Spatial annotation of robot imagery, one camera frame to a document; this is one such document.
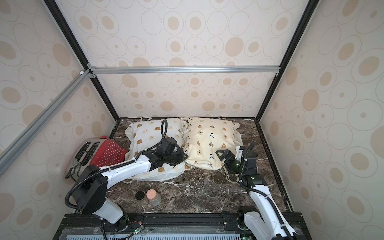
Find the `white bear print pillow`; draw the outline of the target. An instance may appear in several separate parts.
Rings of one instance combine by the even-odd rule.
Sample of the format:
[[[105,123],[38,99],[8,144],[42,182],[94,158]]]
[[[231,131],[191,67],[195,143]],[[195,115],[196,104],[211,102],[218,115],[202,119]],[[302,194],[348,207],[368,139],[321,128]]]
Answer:
[[[166,137],[174,138],[182,148],[185,144],[183,135],[187,122],[179,118],[167,119],[167,122],[168,130]],[[161,140],[161,124],[161,120],[150,120],[131,124],[126,129],[125,134],[131,141],[130,151],[126,154],[127,160],[136,157],[140,151],[155,145]],[[163,164],[162,167],[150,172],[135,175],[131,177],[131,180],[162,182],[182,175],[185,170],[186,166],[184,162],[176,166]]]

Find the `cream animal print pillow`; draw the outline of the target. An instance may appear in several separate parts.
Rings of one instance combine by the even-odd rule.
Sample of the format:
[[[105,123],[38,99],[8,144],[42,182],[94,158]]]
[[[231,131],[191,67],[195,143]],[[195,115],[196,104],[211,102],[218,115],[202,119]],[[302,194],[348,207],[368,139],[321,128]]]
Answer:
[[[243,144],[238,128],[241,125],[229,120],[190,118],[184,129],[184,152],[186,164],[205,169],[219,170],[224,164],[216,151],[229,150],[235,154],[236,147]]]

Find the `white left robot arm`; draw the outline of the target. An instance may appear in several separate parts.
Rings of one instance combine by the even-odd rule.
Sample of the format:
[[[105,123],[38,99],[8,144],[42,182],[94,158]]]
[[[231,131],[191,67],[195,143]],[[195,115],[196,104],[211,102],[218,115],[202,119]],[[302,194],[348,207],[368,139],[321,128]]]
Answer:
[[[73,187],[65,196],[65,204],[83,215],[96,215],[113,225],[126,226],[128,214],[117,204],[106,198],[107,190],[119,182],[137,174],[152,172],[164,164],[177,166],[188,158],[174,138],[167,138],[168,122],[161,125],[161,140],[152,147],[138,153],[129,161],[98,168],[85,168]]]

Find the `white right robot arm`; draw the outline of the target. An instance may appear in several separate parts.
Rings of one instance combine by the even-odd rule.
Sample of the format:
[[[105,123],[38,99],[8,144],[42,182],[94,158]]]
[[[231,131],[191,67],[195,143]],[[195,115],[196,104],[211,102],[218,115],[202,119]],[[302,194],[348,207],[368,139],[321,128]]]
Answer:
[[[258,154],[249,147],[239,146],[234,154],[230,150],[218,150],[216,155],[225,164],[225,169],[235,173],[239,185],[247,191],[256,207],[238,210],[238,227],[250,230],[257,240],[305,240],[286,220],[276,205],[265,179],[258,173]]]

